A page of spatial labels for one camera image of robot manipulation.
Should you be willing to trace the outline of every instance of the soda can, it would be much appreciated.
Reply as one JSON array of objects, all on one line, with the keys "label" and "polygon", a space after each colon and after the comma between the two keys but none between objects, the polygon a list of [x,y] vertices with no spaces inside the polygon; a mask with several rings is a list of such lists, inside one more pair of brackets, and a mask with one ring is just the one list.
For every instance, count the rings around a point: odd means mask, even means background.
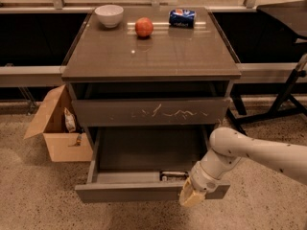
[{"label": "soda can", "polygon": [[196,12],[182,9],[170,11],[169,23],[174,27],[193,28],[196,20]]}]

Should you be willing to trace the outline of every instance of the red apple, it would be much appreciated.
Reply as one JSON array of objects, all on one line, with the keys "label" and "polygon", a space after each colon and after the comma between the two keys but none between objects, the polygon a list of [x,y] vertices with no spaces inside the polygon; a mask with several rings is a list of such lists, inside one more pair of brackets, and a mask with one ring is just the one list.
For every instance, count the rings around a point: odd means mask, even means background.
[{"label": "red apple", "polygon": [[148,17],[139,18],[135,22],[135,31],[137,35],[140,37],[149,36],[153,32],[153,30],[154,30],[153,22]]}]

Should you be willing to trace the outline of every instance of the speckled floor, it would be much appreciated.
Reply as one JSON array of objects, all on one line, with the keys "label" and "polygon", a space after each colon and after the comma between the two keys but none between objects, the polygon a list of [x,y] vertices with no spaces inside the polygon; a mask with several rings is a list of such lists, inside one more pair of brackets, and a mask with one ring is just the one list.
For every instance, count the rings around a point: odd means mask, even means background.
[{"label": "speckled floor", "polygon": [[[269,102],[248,102],[248,110],[265,110]],[[33,119],[26,110],[0,104],[1,230],[307,230],[307,186],[249,160],[225,175],[231,187],[224,199],[194,208],[176,201],[83,204],[74,186],[85,183],[89,163],[52,163],[42,136],[23,140]],[[244,128],[254,138],[307,146],[304,116]]]}]

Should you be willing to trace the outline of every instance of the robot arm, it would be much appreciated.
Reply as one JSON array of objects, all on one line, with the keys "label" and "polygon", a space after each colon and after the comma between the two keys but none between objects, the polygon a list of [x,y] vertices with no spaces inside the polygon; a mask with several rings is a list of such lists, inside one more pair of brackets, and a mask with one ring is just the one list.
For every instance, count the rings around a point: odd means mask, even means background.
[{"label": "robot arm", "polygon": [[228,128],[219,127],[210,135],[210,150],[196,163],[180,193],[179,202],[190,207],[205,194],[216,190],[223,175],[241,157],[249,158],[307,185],[307,147],[252,139]]}]

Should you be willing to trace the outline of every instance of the cardboard box flap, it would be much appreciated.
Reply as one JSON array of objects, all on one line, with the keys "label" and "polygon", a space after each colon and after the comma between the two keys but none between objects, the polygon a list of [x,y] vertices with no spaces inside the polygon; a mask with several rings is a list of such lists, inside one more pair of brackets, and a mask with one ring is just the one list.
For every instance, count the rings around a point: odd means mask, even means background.
[{"label": "cardboard box flap", "polygon": [[31,121],[24,139],[43,133],[56,109],[65,85],[52,89],[41,103],[36,115]]}]

